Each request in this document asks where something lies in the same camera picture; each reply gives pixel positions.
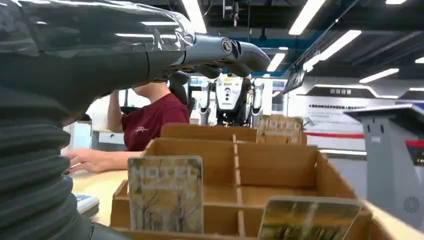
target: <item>humanoid robot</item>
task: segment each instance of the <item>humanoid robot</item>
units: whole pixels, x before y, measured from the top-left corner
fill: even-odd
[[[154,26],[148,23],[172,22]],[[258,47],[124,1],[0,0],[0,239],[123,240],[79,215],[63,127],[105,94],[178,70],[264,71]]]
[[[201,86],[200,124],[209,123],[210,95],[215,92],[218,125],[256,127],[262,112],[263,90],[264,82],[260,78],[255,79],[253,84],[250,77],[226,79],[220,76],[215,82],[204,80]],[[253,93],[252,104],[248,101],[250,92]]]

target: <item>paperback book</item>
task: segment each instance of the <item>paperback book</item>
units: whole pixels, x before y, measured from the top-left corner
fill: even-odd
[[[303,119],[283,115],[262,115],[257,128],[257,143],[301,144]]]
[[[272,197],[258,236],[262,240],[343,240],[362,208],[359,201],[346,198]]]
[[[143,156],[128,160],[131,229],[203,233],[200,156]]]

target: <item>cardboard compartment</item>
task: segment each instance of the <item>cardboard compartment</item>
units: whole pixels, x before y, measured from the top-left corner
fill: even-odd
[[[205,203],[204,232],[236,236],[238,234],[238,209],[227,204]],[[112,217],[110,226],[116,229],[130,229],[130,198],[128,196],[128,181],[123,181],[113,195]]]
[[[203,201],[235,204],[234,150],[231,142],[158,138],[146,156],[201,156],[203,159]]]
[[[268,198],[275,195],[356,199],[354,191],[314,146],[157,138],[150,156],[201,156],[203,159],[204,234],[131,231],[128,185],[112,201],[110,225],[133,240],[256,239]],[[347,240],[390,240],[364,209]]]

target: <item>desk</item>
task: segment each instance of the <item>desk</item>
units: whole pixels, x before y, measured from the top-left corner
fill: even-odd
[[[99,212],[95,221],[108,226],[111,222],[112,195],[121,184],[122,180],[127,179],[127,171],[110,171],[100,174],[77,172],[71,175],[71,177],[73,178],[73,191],[75,193],[93,195],[100,199]],[[394,239],[424,239],[423,233],[408,226],[406,223],[389,215],[371,203],[364,203]]]

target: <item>human hand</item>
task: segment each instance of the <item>human hand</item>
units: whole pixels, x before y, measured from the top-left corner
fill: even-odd
[[[110,169],[109,158],[105,157],[107,152],[89,148],[81,148],[70,151],[65,155],[70,158],[69,173],[86,170],[89,173],[101,173]]]

